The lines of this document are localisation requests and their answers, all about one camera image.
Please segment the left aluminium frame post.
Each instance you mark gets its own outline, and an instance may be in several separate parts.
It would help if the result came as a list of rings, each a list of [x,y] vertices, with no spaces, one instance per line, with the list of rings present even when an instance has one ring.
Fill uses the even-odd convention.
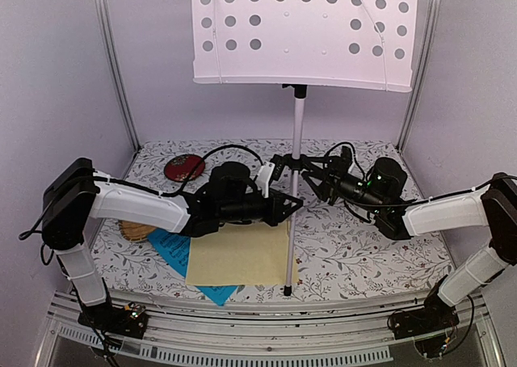
[[[123,75],[120,69],[120,63],[116,52],[116,42],[112,30],[109,6],[107,0],[94,0],[95,9],[98,16],[99,28],[103,39],[103,45],[106,52],[107,63],[111,73],[111,79],[115,88],[116,99],[120,108],[123,125],[133,153],[137,153],[141,148],[141,142],[137,134],[137,127],[131,113],[128,103]]]

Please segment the right aluminium frame post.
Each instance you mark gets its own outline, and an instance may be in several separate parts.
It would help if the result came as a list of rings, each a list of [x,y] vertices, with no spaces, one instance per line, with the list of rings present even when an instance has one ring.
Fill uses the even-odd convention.
[[[421,30],[421,40],[418,47],[418,56],[414,59],[415,70],[412,84],[413,89],[409,95],[406,112],[396,144],[396,148],[400,154],[404,154],[404,151],[408,145],[411,130],[417,115],[419,100],[422,95],[426,73],[431,57],[431,50],[439,19],[441,1],[442,0],[427,0],[425,15],[419,12],[422,17],[417,22],[417,27]]]

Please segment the floral table mat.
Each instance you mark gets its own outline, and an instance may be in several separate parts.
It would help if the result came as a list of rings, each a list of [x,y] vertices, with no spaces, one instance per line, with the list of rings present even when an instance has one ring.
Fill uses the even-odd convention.
[[[163,172],[181,154],[206,157],[208,167],[225,161],[245,163],[257,171],[258,160],[286,154],[288,140],[156,141],[143,145],[127,179],[146,187],[172,192],[176,184]],[[304,201],[296,216],[292,302],[323,302],[367,298],[430,289],[453,269],[442,237],[425,234],[395,242],[375,226],[363,223],[354,209],[329,206],[300,183]],[[115,220],[106,220],[92,247],[97,269],[110,289],[169,297],[204,300],[205,294],[185,281],[149,242],[128,241]]]

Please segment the yellow sheet music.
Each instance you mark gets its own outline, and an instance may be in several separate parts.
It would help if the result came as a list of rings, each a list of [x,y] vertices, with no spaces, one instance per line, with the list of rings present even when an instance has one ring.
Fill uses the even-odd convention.
[[[286,280],[289,223],[224,225],[192,238],[186,284],[194,286],[282,285]]]

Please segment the blue paper sheet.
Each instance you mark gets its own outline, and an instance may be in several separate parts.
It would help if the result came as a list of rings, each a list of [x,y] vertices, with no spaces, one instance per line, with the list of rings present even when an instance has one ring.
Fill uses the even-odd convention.
[[[147,240],[170,267],[183,278],[187,277],[191,243],[189,237],[156,229],[147,236]],[[196,288],[217,306],[223,306],[237,290],[236,285],[196,286]]]

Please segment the silver tripod music stand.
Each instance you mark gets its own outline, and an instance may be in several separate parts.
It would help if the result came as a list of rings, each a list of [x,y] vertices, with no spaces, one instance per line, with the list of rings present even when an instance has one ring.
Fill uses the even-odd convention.
[[[301,158],[310,86],[407,93],[418,0],[191,0],[198,84],[292,89]]]

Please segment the aluminium frame post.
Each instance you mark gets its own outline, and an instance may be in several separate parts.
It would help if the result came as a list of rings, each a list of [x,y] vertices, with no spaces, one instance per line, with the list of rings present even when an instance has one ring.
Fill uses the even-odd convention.
[[[431,57],[431,50],[439,19],[441,1],[442,0],[427,0],[425,15],[419,12],[422,17],[417,22],[417,27],[421,30],[421,40],[418,47],[418,56],[414,59],[415,70],[412,84],[413,89],[409,95],[406,112],[396,144],[396,148],[400,154],[404,154],[404,151],[408,145],[411,130],[417,115],[419,100],[422,95],[426,73]]]
[[[99,28],[103,39],[103,45],[106,52],[107,63],[111,73],[111,79],[115,88],[116,99],[120,108],[123,125],[133,153],[137,153],[141,148],[141,142],[137,134],[137,127],[131,113],[128,103],[123,75],[120,69],[120,63],[116,52],[116,42],[112,30],[109,6],[107,0],[94,0],[95,9],[98,16]]]

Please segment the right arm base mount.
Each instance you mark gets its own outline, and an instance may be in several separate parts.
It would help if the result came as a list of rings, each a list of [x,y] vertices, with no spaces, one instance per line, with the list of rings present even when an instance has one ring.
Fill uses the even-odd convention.
[[[467,329],[460,340],[457,339],[460,319],[456,308],[442,303],[434,293],[427,296],[423,307],[419,309],[395,310],[387,318],[387,327],[396,340],[443,331],[440,336],[431,336],[414,341],[417,353],[424,359],[441,359],[455,352],[470,334],[473,326],[475,304],[470,295],[467,298],[470,303],[470,318]]]

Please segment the red floral plate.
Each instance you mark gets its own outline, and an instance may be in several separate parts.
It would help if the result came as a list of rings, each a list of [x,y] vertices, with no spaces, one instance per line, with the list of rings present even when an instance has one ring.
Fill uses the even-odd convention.
[[[182,183],[187,177],[195,180],[200,177],[206,167],[205,161],[196,154],[181,154],[166,163],[163,173],[173,182]]]

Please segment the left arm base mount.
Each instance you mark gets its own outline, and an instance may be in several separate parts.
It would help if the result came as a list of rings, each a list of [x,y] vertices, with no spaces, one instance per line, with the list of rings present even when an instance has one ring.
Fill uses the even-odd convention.
[[[149,321],[144,305],[129,302],[124,307],[117,307],[110,296],[95,306],[86,306],[81,299],[78,302],[81,308],[78,322],[83,326],[133,339],[144,338]]]

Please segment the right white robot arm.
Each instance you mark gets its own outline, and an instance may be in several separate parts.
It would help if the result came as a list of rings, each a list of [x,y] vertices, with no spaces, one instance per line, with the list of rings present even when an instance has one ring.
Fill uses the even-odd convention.
[[[370,213],[386,238],[408,240],[470,226],[490,230],[490,241],[428,294],[417,319],[424,331],[435,331],[448,320],[449,309],[516,264],[516,184],[509,175],[497,173],[478,187],[436,198],[404,200],[408,175],[396,160],[378,158],[360,177],[349,172],[353,161],[346,155],[303,156],[302,177],[320,200],[342,199]]]

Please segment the front aluminium rail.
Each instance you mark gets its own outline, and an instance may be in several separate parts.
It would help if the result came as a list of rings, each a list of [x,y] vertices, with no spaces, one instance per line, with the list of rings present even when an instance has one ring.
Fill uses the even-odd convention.
[[[424,293],[323,302],[229,302],[119,290],[116,306],[137,302],[149,316],[142,339],[117,337],[118,366],[507,366],[479,293],[458,305],[447,353],[420,355],[388,323],[422,306]]]

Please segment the woven bamboo tray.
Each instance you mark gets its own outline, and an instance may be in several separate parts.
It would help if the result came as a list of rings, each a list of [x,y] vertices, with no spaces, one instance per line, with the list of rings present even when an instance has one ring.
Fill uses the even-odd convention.
[[[144,242],[156,228],[131,221],[118,221],[122,237],[133,243]]]

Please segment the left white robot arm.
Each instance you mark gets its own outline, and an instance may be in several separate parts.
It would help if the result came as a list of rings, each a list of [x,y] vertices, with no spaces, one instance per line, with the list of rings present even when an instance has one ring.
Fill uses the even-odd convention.
[[[270,188],[275,166],[256,177],[239,162],[215,167],[194,193],[165,193],[126,183],[96,171],[88,158],[74,161],[44,192],[40,221],[43,243],[55,251],[88,315],[102,329],[114,329],[120,312],[86,248],[83,230],[91,218],[154,226],[191,238],[216,233],[225,223],[260,221],[271,227],[303,205],[295,196]]]

